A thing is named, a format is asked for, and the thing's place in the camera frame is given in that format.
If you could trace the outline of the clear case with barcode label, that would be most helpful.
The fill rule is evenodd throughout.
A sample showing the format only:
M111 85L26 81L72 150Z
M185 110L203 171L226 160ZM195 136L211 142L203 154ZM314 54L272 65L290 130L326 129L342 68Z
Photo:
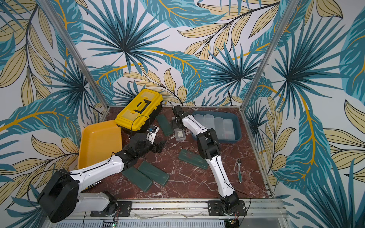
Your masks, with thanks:
M174 133L175 133L175 139L176 141L178 142L181 142L181 141L185 141L186 140L186 135L185 135L185 131L183 129L181 129L175 119L173 119L171 121L171 125L172 125L172 128L174 129Z

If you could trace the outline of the clear ribbed case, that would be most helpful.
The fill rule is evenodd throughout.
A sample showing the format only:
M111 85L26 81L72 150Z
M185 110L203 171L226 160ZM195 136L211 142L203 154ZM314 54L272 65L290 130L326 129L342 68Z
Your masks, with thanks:
M204 116L203 115L194 115L195 120L202 126L204 126Z

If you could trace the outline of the clear case with red pen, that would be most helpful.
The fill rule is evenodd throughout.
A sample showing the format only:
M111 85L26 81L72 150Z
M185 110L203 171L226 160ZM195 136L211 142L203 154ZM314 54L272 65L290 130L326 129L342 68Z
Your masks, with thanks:
M207 129L215 128L214 116L211 114L204 115L204 126Z

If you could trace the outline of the clear rectangular case front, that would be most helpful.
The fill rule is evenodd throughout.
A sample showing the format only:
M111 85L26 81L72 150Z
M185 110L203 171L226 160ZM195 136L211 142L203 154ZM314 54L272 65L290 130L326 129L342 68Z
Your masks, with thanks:
M214 118L214 129L216 131L217 137L219 140L224 140L224 127L223 127L223 118L215 117Z

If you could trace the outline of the clear case stack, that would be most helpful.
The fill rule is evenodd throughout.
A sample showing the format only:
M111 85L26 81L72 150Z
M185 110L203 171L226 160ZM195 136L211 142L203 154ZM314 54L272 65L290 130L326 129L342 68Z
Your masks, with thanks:
M223 132L225 140L235 140L234 126L231 119L223 120Z

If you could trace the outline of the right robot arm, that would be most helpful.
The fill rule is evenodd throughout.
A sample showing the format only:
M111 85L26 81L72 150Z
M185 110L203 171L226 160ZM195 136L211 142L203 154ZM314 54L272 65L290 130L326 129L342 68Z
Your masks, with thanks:
M221 145L215 130L200 124L190 113L184 112L180 105L174 106L172 110L175 115L175 123L179 127L190 130L197 138L198 152L207 161L218 186L221 212L226 215L233 214L240 200L223 167Z

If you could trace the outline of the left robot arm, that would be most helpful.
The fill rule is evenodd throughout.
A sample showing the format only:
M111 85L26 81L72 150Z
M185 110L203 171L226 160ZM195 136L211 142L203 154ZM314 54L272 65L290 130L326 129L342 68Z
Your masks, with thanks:
M127 146L112 153L104 161L74 171L57 170L37 198L41 209L52 223L57 223L78 212L96 211L114 217L120 206L109 192L85 193L93 183L133 167L149 152L161 153L165 141L150 142L146 133L137 133Z

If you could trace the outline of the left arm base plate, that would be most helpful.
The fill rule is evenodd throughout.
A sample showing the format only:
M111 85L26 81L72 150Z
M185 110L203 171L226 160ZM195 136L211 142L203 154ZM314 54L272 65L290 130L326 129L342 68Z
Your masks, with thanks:
M91 217L129 217L132 201L118 200L111 202L103 211L92 211Z

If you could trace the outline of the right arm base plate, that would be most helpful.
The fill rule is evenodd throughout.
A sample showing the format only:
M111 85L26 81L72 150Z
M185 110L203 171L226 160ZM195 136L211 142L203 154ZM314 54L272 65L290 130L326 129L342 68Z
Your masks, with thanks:
M243 200L234 203L233 205L224 205L221 200L209 200L208 213L210 216L245 216L247 215L248 207Z

